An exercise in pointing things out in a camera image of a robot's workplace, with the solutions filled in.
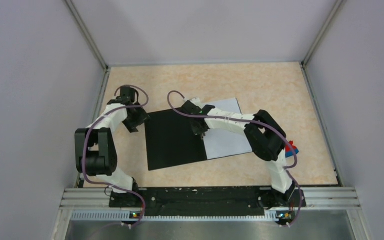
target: black mat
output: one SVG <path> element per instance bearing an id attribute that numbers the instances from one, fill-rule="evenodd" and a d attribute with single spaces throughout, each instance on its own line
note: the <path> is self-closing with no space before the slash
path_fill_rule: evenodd
<path id="1" fill-rule="evenodd" d="M 171 109 L 151 112 L 149 117 L 145 123 L 149 171 L 208 160 L 204 140 L 193 134 L 186 117 Z"/>

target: beige table surface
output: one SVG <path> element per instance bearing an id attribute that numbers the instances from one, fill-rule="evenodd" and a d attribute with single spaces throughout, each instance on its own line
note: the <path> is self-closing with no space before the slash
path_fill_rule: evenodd
<path id="1" fill-rule="evenodd" d="M 113 67 L 102 110 L 115 90 L 126 84 L 148 93 L 148 113 L 169 109 L 171 90 L 186 98 L 200 97 L 203 103 L 237 98 L 243 114 L 266 110 L 299 149 L 298 165 L 291 170 L 298 183 L 338 183 L 298 62 Z M 183 104 L 176 94 L 171 99 L 176 107 Z M 139 100 L 145 102 L 143 94 Z M 270 185 L 265 162 L 253 153 L 148 171 L 145 125 L 138 130 L 129 133 L 120 125 L 113 137 L 118 167 L 140 187 Z"/>

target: gray wall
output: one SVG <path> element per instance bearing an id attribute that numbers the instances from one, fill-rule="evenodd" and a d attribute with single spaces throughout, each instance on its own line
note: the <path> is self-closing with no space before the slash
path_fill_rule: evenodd
<path id="1" fill-rule="evenodd" d="M 345 183 L 384 240 L 384 1 L 350 0 L 309 65 Z"/>
<path id="2" fill-rule="evenodd" d="M 335 0 L 73 0 L 110 65 L 300 61 Z"/>
<path id="3" fill-rule="evenodd" d="M 50 239 L 102 77 L 62 0 L 0 1 L 0 240 Z"/>

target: metal frame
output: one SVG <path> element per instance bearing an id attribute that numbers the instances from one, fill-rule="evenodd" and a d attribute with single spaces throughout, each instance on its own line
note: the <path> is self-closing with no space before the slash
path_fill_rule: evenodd
<path id="1" fill-rule="evenodd" d="M 111 67 L 109 67 L 102 54 L 100 53 L 95 41 L 93 40 L 88 28 L 86 27 L 84 21 L 82 20 L 79 12 L 77 11 L 72 0 L 63 0 L 69 9 L 71 15 L 74 18 L 81 34 L 83 35 L 85 41 L 87 42 L 90 50 L 99 61 L 99 64 L 104 69 L 104 77 L 102 79 L 102 85 L 100 92 L 96 101 L 96 105 L 93 110 L 93 118 L 96 119 L 101 111 L 102 102 L 104 100 L 105 91 L 107 88 L 107 83 L 110 76 Z M 324 36 L 329 31 L 330 26 L 337 17 L 338 13 L 341 11 L 345 4 L 346 0 L 337 0 L 331 10 L 329 16 L 324 22 L 322 28 L 320 29 L 317 37 L 315 38 L 313 44 L 311 45 L 308 53 L 301 62 L 301 70 L 307 85 L 308 93 L 312 99 L 312 104 L 316 112 L 320 127 L 323 132 L 323 137 L 326 143 L 326 146 L 329 150 L 329 155 L 332 159 L 332 164 L 337 173 L 337 178 L 339 185 L 342 186 L 340 179 L 340 170 L 336 164 L 335 151 L 332 148 L 332 142 L 330 140 L 328 129 L 325 125 L 324 118 L 320 111 L 320 106 L 317 101 L 317 97 L 314 93 L 312 82 L 307 73 L 307 65 L 311 61 L 313 54 L 318 49 L 321 41 L 324 39 Z M 77 178 L 75 188 L 67 188 L 64 191 L 61 204 L 59 207 L 59 212 L 57 215 L 57 220 L 55 223 L 54 231 L 52 234 L 53 240 L 64 240 L 69 230 L 69 224 L 73 214 L 83 211 L 101 211 L 101 212 L 120 212 L 122 211 L 138 211 L 136 208 L 109 208 L 110 197 L 104 193 L 103 188 L 76 188 L 77 184 L 81 177 Z M 340 187 L 340 186 L 331 186 L 331 187 L 302 187 L 304 195 L 306 197 L 307 207 L 303 207 L 303 211 L 313 211 L 313 210 L 346 210 L 352 231 L 354 233 L 356 240 L 371 240 L 370 231 L 368 229 L 367 222 L 364 218 L 364 214 L 361 209 L 360 201 L 358 199 L 356 190 L 353 187 Z M 286 210 L 283 208 L 276 208 L 275 210 L 282 211 Z M 156 219 L 145 219 L 146 221 L 156 221 Z M 166 220 L 173 221 L 173 218 L 168 217 Z"/>

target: cable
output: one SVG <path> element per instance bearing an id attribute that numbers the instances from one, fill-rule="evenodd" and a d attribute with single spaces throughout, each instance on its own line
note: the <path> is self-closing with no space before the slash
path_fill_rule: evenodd
<path id="1" fill-rule="evenodd" d="M 180 112 L 178 111 L 177 109 L 175 109 L 172 105 L 172 103 L 170 102 L 170 95 L 172 93 L 177 93 L 179 94 L 183 99 L 185 99 L 185 96 L 177 91 L 177 90 L 172 90 L 170 91 L 168 94 L 167 94 L 167 102 L 168 102 L 168 105 L 170 106 L 170 108 L 177 114 L 181 115 L 181 116 L 184 116 L 184 117 L 188 117 L 188 118 L 194 118 L 194 119 L 223 119 L 225 120 L 226 118 L 224 116 L 204 116 L 204 115 L 189 115 L 189 114 L 186 114 L 186 113 L 183 113 L 183 112 Z M 229 118 L 230 121 L 235 121 L 235 122 L 241 122 L 241 123 L 251 123 L 251 124 L 257 124 L 257 125 L 260 125 L 272 132 L 274 132 L 276 135 L 279 136 L 280 139 L 282 139 L 282 141 L 284 141 L 284 143 L 289 147 L 289 149 L 294 149 L 291 144 L 288 142 L 288 140 L 286 140 L 286 138 L 279 132 L 277 131 L 275 128 L 273 128 L 272 126 L 266 124 L 266 123 L 263 123 L 263 122 L 260 122 L 260 121 L 255 121 L 255 120 L 245 120 L 245 119 L 238 119 L 238 118 Z M 292 222 L 290 224 L 288 224 L 287 226 L 288 227 L 291 227 L 295 222 L 296 222 L 296 219 L 298 218 L 298 215 L 300 214 L 301 212 L 301 207 L 303 206 L 303 193 L 301 192 L 301 186 L 298 184 L 297 180 L 295 180 L 294 177 L 292 177 L 291 173 L 288 171 L 288 169 L 292 169 L 294 168 L 295 166 L 297 166 L 298 164 L 298 157 L 297 157 L 297 154 L 295 153 L 295 151 L 292 151 L 292 154 L 293 154 L 293 159 L 294 159 L 294 162 L 292 165 L 290 166 L 284 166 L 283 168 L 285 169 L 286 173 L 288 174 L 288 176 L 292 179 L 292 181 L 295 183 L 295 185 L 298 187 L 298 191 L 299 191 L 299 205 L 298 205 L 298 210 L 296 211 L 296 215 L 295 215 L 295 218 L 292 220 Z"/>
<path id="2" fill-rule="evenodd" d="M 145 199 L 140 195 L 138 194 L 137 192 L 134 192 L 134 191 L 131 191 L 131 190 L 127 190 L 127 189 L 123 189 L 121 187 L 118 187 L 116 185 L 112 185 L 110 183 L 107 183 L 107 182 L 97 182 L 97 181 L 92 181 L 89 179 L 88 175 L 86 174 L 86 153 L 88 151 L 88 142 L 89 142 L 89 138 L 91 136 L 91 133 L 92 133 L 92 130 L 94 129 L 94 127 L 99 124 L 106 116 L 118 111 L 118 110 L 121 110 L 121 109 L 133 109 L 133 108 L 142 108 L 144 106 L 146 106 L 148 104 L 148 102 L 150 101 L 150 98 L 148 96 L 148 94 L 140 87 L 137 87 L 137 86 L 133 86 L 133 85 L 123 85 L 119 88 L 117 88 L 117 90 L 115 91 L 115 94 L 117 94 L 117 92 L 119 91 L 119 89 L 121 89 L 122 87 L 132 87 L 132 88 L 135 88 L 135 89 L 138 89 L 140 90 L 146 97 L 146 102 L 144 104 L 141 104 L 141 105 L 130 105 L 130 106 L 121 106 L 121 107 L 117 107 L 117 108 L 114 108 L 112 110 L 110 110 L 109 112 L 107 112 L 104 116 L 101 116 L 100 118 L 98 118 L 98 120 L 96 120 L 89 128 L 89 130 L 87 131 L 86 133 L 86 137 L 84 139 L 84 146 L 83 146 L 83 157 L 81 159 L 81 171 L 83 173 L 83 176 L 84 176 L 84 180 L 90 184 L 98 184 L 98 185 L 107 185 L 107 186 L 110 186 L 114 189 L 117 189 L 117 190 L 120 190 L 120 191 L 124 191 L 124 192 L 127 192 L 127 193 L 130 193 L 130 194 L 133 194 L 135 196 L 137 196 L 141 201 L 142 201 L 142 211 L 140 212 L 140 216 L 137 220 L 137 222 L 135 222 L 133 225 L 131 225 L 131 228 L 137 226 L 139 224 L 139 222 L 142 220 L 142 218 L 144 217 L 145 215 L 145 208 L 147 207 L 147 204 L 145 203 Z M 111 223 L 111 224 L 108 224 L 108 225 L 105 225 L 104 227 L 100 228 L 99 230 L 101 229 L 104 229 L 104 228 L 107 228 L 107 227 L 110 227 L 114 225 L 114 223 Z M 94 232 L 91 236 L 89 236 L 89 239 L 95 235 L 97 232 L 96 231 Z"/>

